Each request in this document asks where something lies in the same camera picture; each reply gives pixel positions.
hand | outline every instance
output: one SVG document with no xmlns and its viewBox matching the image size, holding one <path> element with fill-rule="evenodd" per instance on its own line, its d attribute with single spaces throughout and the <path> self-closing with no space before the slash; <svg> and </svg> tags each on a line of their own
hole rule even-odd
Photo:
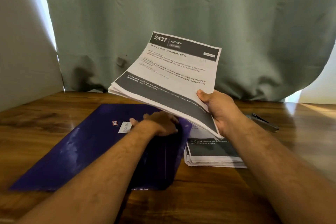
<svg viewBox="0 0 336 224">
<path fill-rule="evenodd" d="M 179 123 L 179 120 L 172 114 L 166 113 L 164 111 L 154 112 L 152 115 L 147 113 L 143 116 L 143 121 L 138 122 L 137 120 L 131 118 L 129 120 L 132 126 L 138 126 L 138 124 L 144 124 L 148 126 L 149 129 L 154 129 L 155 135 L 157 136 L 168 136 L 170 134 L 176 133 L 177 128 L 175 124 Z"/>
<path fill-rule="evenodd" d="M 230 124 L 238 123 L 244 117 L 233 99 L 224 93 L 214 90 L 213 93 L 207 94 L 203 90 L 198 90 L 197 96 L 208 106 L 220 134 L 224 137 L 227 136 Z"/>
</svg>

person's left arm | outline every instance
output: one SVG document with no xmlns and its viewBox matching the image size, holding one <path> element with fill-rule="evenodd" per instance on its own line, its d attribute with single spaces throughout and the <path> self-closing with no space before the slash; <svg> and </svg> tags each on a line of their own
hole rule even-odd
<svg viewBox="0 0 336 224">
<path fill-rule="evenodd" d="M 113 223 L 147 144 L 155 135 L 174 133 L 177 119 L 155 112 L 130 121 L 135 127 L 124 138 L 17 224 Z"/>
</svg>

white label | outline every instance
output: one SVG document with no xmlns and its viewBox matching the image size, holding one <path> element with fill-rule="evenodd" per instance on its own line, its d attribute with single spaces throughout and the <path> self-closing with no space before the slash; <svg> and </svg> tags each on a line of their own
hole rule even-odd
<svg viewBox="0 0 336 224">
<path fill-rule="evenodd" d="M 118 133 L 127 134 L 131 130 L 132 124 L 129 121 L 123 121 Z"/>
<path fill-rule="evenodd" d="M 206 52 L 204 52 L 203 55 L 209 56 L 209 57 L 213 57 L 213 58 L 216 57 L 216 55 L 213 55 L 213 54 L 210 54 L 210 53 L 206 53 Z"/>
</svg>

person's right arm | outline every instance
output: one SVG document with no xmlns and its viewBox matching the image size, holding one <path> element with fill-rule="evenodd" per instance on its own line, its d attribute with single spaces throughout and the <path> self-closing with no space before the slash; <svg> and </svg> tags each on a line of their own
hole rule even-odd
<svg viewBox="0 0 336 224">
<path fill-rule="evenodd" d="M 197 95 L 284 223 L 336 223 L 334 184 L 243 115 L 228 95 L 201 90 Z"/>
</svg>

forearm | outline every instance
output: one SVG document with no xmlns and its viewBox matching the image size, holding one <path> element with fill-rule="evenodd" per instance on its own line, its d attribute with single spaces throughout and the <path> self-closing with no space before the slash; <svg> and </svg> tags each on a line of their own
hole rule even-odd
<svg viewBox="0 0 336 224">
<path fill-rule="evenodd" d="M 309 164 L 245 116 L 227 134 L 285 223 L 329 223 L 335 188 Z"/>
<path fill-rule="evenodd" d="M 137 125 L 105 154 L 18 223 L 113 223 L 155 130 Z"/>
</svg>

